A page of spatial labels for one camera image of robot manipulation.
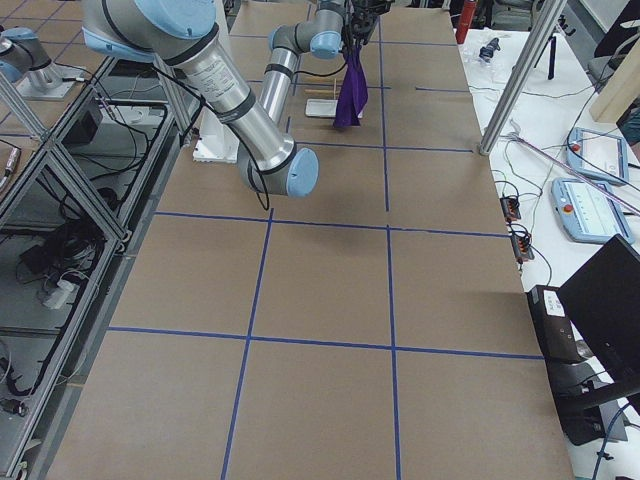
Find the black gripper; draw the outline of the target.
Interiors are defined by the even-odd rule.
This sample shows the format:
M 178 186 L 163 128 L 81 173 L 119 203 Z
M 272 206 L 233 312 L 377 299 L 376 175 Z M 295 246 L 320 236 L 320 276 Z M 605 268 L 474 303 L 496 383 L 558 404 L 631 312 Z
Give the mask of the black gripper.
M 391 2 L 386 0 L 353 0 L 349 5 L 350 31 L 355 40 L 369 40 L 379 17 L 391 9 Z

